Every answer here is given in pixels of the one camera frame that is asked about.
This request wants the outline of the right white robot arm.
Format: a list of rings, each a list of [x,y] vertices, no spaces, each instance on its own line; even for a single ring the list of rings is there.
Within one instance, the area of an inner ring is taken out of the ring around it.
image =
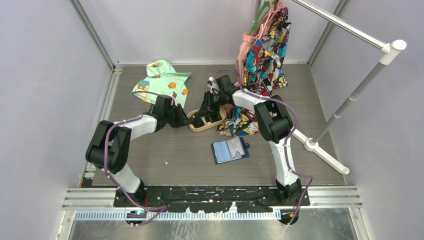
[[[302,186],[302,174],[294,166],[291,151],[291,137],[297,126],[291,117],[295,111],[282,101],[281,97],[254,94],[235,85],[226,74],[213,80],[218,90],[204,93],[200,108],[189,119],[199,129],[209,124],[207,118],[214,119],[224,105],[240,107],[252,112],[257,122],[257,130],[268,142],[276,167],[277,198],[283,205],[300,202],[307,188]]]

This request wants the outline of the white credit card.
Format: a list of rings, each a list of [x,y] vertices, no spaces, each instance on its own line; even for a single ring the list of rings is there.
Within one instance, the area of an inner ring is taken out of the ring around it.
[[[239,137],[226,141],[231,158],[241,158],[245,154],[244,145]]]

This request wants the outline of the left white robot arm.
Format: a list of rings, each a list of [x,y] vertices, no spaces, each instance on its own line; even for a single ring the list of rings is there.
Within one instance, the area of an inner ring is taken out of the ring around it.
[[[179,103],[167,95],[159,95],[149,111],[130,120],[98,123],[85,153],[87,162],[112,178],[126,200],[133,206],[141,206],[146,200],[145,185],[131,170],[127,161],[131,141],[155,133],[166,125],[180,128],[191,124]]]

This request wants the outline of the beige oval tray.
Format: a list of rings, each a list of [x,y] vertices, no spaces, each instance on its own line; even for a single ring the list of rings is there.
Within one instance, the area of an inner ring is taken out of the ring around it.
[[[217,127],[217,126],[221,125],[224,122],[225,118],[226,118],[226,111],[225,111],[225,108],[223,106],[221,106],[219,108],[219,110],[221,110],[221,116],[223,117],[223,120],[222,121],[216,122],[216,123],[205,123],[205,125],[203,127],[199,127],[199,128],[194,128],[193,124],[191,123],[191,124],[188,125],[189,128],[190,128],[190,130],[193,131],[193,132],[195,132],[195,133],[198,133],[198,132],[202,132],[202,131],[205,131],[205,130],[208,130],[208,129],[211,129],[211,128],[214,128],[214,127]],[[192,122],[192,116],[197,111],[198,111],[198,109],[197,110],[193,110],[193,111],[191,111],[191,112],[188,113],[187,116],[189,117],[189,119],[191,120],[191,122]]]

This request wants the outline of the navy blue card holder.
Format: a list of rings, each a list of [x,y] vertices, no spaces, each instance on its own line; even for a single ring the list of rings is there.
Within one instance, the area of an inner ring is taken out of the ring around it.
[[[251,147],[243,137],[233,137],[229,140],[210,144],[214,161],[217,165],[248,158]]]

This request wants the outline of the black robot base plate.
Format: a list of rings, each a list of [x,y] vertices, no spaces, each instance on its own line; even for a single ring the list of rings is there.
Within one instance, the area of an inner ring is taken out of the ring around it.
[[[169,213],[267,213],[273,207],[295,207],[297,199],[283,201],[275,186],[147,186],[144,205],[166,206]]]

